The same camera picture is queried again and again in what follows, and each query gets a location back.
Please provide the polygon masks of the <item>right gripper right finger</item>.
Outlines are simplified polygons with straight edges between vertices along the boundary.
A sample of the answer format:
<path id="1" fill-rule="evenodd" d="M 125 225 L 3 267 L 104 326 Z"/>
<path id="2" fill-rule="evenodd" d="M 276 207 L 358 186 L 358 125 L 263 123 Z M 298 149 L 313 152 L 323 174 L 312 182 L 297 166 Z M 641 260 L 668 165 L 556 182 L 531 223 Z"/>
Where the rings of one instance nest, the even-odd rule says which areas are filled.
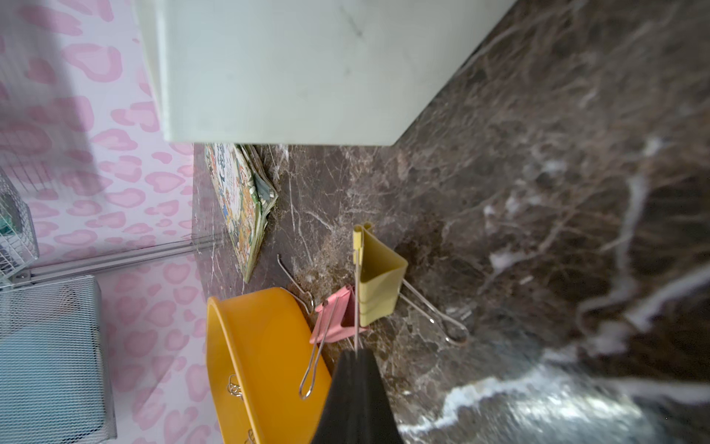
<path id="1" fill-rule="evenodd" d="M 366 349 L 357 351 L 357 395 L 357 442 L 403 444 L 377 361 Z"/>

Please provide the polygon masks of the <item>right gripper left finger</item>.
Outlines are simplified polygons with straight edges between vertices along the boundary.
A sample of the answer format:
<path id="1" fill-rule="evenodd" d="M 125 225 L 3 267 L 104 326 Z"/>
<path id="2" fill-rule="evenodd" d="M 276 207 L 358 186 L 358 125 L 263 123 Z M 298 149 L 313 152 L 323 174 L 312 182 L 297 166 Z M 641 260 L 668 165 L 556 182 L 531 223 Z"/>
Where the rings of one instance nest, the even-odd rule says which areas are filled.
<path id="1" fill-rule="evenodd" d="M 356 425 L 354 425 L 352 410 L 355 403 L 352 375 L 355 363 L 355 351 L 344 351 L 338 358 L 327 401 L 312 438 L 312 444 L 356 442 Z"/>

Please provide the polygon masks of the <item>yellow plastic storage tray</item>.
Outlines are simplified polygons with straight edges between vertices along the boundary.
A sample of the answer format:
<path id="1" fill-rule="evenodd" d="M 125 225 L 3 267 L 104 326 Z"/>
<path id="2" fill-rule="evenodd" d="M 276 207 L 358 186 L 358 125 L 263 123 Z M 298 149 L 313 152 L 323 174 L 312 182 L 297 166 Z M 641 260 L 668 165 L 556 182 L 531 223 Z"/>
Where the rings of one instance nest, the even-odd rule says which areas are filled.
<path id="1" fill-rule="evenodd" d="M 225 443 L 309 443 L 331 384 L 316 363 L 314 392 L 301 399 L 311 331 L 295 297 L 259 290 L 207 305 L 206 369 Z"/>

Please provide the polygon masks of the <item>pink binder clip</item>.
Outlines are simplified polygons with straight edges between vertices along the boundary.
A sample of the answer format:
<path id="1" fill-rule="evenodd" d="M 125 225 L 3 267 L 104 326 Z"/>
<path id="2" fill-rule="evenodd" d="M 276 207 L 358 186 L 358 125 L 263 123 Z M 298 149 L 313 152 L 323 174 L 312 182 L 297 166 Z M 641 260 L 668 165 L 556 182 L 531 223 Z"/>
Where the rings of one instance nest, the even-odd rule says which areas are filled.
<path id="1" fill-rule="evenodd" d="M 309 340 L 312 344 L 311 356 L 299 386 L 299 396 L 302 400 L 308 399 L 314 391 L 317 361 L 324 345 L 353 338 L 366 331 L 366 327 L 360 325 L 357 308 L 355 290 L 349 285 L 342 287 L 316 307 L 318 317 Z"/>

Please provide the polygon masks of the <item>yellow binder clip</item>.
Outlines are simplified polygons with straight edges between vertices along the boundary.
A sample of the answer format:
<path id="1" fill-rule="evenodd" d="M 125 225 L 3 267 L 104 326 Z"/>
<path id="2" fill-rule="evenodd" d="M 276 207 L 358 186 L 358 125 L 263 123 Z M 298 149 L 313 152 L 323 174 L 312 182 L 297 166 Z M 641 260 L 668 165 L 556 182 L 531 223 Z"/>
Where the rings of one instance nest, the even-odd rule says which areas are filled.
<path id="1" fill-rule="evenodd" d="M 402 300 L 437 327 L 447 343 L 462 346 L 468 342 L 470 333 L 464 323 L 439 310 L 407 281 L 409 262 L 377 239 L 369 224 L 353 228 L 352 243 L 357 329 L 391 316 Z"/>

